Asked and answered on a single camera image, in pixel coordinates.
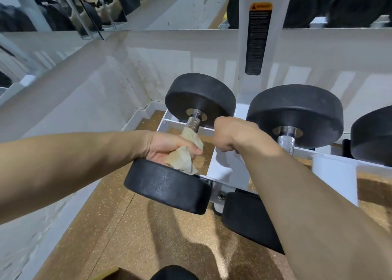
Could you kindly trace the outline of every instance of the orange warning sticker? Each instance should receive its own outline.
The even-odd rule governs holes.
[[[251,4],[250,11],[271,11],[272,4],[270,2],[256,2]]]

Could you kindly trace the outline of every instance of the forearm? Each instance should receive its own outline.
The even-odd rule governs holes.
[[[390,279],[390,235],[271,138],[259,136],[237,149],[297,279]]]
[[[49,205],[147,151],[148,131],[69,133],[0,144],[0,224]]]

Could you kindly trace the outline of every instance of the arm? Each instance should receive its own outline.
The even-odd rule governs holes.
[[[135,158],[163,163],[169,152],[197,147],[153,131],[52,134],[0,144],[0,224],[36,211]]]
[[[392,239],[256,124],[220,117],[213,143],[236,149],[298,280],[392,278]]]

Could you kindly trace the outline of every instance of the dumbbell rack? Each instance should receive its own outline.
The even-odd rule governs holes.
[[[248,47],[248,27],[250,9],[254,3],[272,4],[271,19],[264,45],[264,56],[262,67],[258,74],[247,74],[247,47]],[[278,36],[283,27],[289,0],[239,0],[239,56],[238,56],[238,93],[236,96],[237,106],[234,116],[246,119],[251,100],[261,91],[267,89],[269,74],[272,67],[272,58],[276,47]],[[182,130],[184,122],[180,122],[169,111],[166,111],[159,124],[158,131],[167,132],[170,128]],[[199,134],[212,136],[213,129],[200,127]],[[321,151],[331,151],[330,147],[325,147]],[[312,160],[312,171],[329,184],[349,201],[358,205],[357,198],[357,172],[377,174],[385,178],[392,178],[392,168],[364,162],[356,159],[349,159],[329,153],[321,153],[302,148],[294,149],[294,156],[301,159]],[[215,149],[208,168],[207,175],[204,176],[213,181],[213,193],[210,201],[214,203],[216,211],[222,212],[225,194],[241,189],[248,189],[250,175],[241,156],[235,152],[223,153]]]

